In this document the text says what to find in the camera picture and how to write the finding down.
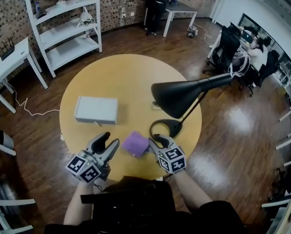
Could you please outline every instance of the white cable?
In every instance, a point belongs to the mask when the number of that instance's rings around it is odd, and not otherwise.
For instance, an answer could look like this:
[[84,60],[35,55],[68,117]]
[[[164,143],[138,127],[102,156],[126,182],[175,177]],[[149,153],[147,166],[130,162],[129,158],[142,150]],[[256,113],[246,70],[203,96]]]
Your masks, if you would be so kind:
[[110,4],[110,6],[111,6],[112,10],[114,11],[114,13],[120,18],[120,16],[116,13],[116,11],[114,10],[114,8],[112,7],[112,4],[111,4],[110,0],[107,0],[107,1]]
[[[193,23],[194,23],[195,26],[200,27],[203,30],[205,30],[202,26],[197,25],[195,22],[193,22]],[[208,31],[207,30],[205,30],[205,31],[206,31],[206,33],[205,33],[204,41],[205,41],[205,43],[207,43],[210,46],[210,45],[212,45],[212,43],[207,42],[206,41],[206,37],[209,38],[209,39],[211,39],[212,36],[208,34]]]
[[[26,103],[27,103],[28,98],[26,98],[26,100],[25,100],[22,104],[20,104],[20,103],[18,102],[18,94],[17,94],[15,88],[14,88],[14,87],[13,87],[13,86],[8,82],[8,81],[7,81],[7,78],[5,78],[5,82],[8,83],[9,86],[11,86],[11,87],[13,88],[13,90],[14,90],[14,92],[15,92],[15,101],[19,104],[20,107],[24,104],[24,110],[26,110],[27,112],[29,112],[29,111],[26,109]],[[58,111],[58,112],[59,112],[58,109],[53,109],[53,110],[47,111],[47,112],[45,112],[45,113],[43,113],[43,114],[40,114],[40,113],[32,114],[31,112],[29,112],[29,114],[30,114],[31,116],[34,116],[34,115],[45,115],[45,114],[47,114],[47,113],[49,113],[49,112],[52,112],[52,111]]]

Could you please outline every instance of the white wall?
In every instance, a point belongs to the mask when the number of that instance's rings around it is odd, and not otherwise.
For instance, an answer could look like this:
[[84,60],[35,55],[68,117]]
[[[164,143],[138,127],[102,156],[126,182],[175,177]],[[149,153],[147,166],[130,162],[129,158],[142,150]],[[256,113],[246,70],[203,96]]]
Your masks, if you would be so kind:
[[291,58],[291,28],[262,0],[225,0],[216,21],[224,26],[237,25],[246,14],[257,22]]

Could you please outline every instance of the window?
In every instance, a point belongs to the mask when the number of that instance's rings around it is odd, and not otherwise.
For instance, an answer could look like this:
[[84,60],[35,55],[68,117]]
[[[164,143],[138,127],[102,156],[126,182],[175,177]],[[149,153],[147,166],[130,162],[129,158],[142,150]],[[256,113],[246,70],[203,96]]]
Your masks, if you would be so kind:
[[280,45],[265,31],[263,28],[260,27],[258,23],[256,23],[254,20],[252,20],[249,16],[243,14],[241,20],[238,23],[239,26],[251,26],[254,29],[258,31],[258,37],[271,38],[271,44],[268,46],[268,51],[275,50],[280,55],[279,62],[281,68],[287,72],[287,74],[291,75],[291,59],[288,57],[288,55],[285,53],[285,51],[280,47]]

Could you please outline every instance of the brick wall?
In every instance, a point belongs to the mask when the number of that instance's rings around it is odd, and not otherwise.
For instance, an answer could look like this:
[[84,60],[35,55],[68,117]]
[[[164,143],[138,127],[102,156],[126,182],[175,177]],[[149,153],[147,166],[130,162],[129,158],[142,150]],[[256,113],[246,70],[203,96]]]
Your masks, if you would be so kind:
[[[40,6],[47,8],[55,5],[58,0],[31,0],[32,5],[39,1]],[[186,4],[198,10],[198,17],[209,16],[215,0],[181,0]],[[127,18],[119,18],[111,9],[108,0],[101,0],[101,29],[107,31],[120,26],[129,25],[143,21],[144,18],[144,2],[145,0],[110,0],[117,14],[126,13]],[[95,17],[95,5],[87,7],[88,12]],[[130,17],[130,13],[134,12],[135,16]],[[57,17],[39,25],[39,32],[42,33],[51,27],[69,21],[72,18],[79,17],[81,9],[66,12]],[[0,44],[6,41],[7,37],[12,37],[14,43],[29,38],[30,44],[37,56],[41,57],[38,45],[35,41],[29,18],[26,12],[25,0],[0,0]],[[23,67],[17,69],[12,76],[17,74]]]

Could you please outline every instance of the lamp base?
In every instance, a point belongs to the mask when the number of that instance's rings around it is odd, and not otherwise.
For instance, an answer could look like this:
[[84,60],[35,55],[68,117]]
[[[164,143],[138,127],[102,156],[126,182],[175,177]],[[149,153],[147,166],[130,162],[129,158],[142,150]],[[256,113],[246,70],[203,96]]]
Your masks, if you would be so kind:
[[180,121],[174,120],[174,119],[159,119],[154,121],[151,124],[150,127],[150,135],[152,137],[152,139],[154,138],[154,135],[152,133],[152,128],[156,125],[156,124],[164,124],[168,127],[169,129],[169,137],[174,138],[176,137],[176,135],[181,131],[182,129],[182,124]]

